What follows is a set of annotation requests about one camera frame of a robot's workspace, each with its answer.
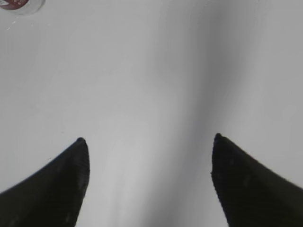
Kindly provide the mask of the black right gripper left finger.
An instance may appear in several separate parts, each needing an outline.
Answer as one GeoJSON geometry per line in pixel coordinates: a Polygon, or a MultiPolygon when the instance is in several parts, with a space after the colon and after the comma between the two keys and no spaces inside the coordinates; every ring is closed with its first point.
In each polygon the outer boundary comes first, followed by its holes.
{"type": "Polygon", "coordinates": [[[27,179],[0,194],[2,227],[73,227],[89,184],[89,149],[78,138],[27,179]]]}

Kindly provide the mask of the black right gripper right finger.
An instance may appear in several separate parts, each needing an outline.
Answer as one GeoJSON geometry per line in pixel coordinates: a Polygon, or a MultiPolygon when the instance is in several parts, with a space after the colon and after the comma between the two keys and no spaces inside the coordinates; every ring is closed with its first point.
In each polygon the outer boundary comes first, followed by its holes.
{"type": "Polygon", "coordinates": [[[216,134],[211,177],[230,227],[301,227],[303,190],[216,134]]]}

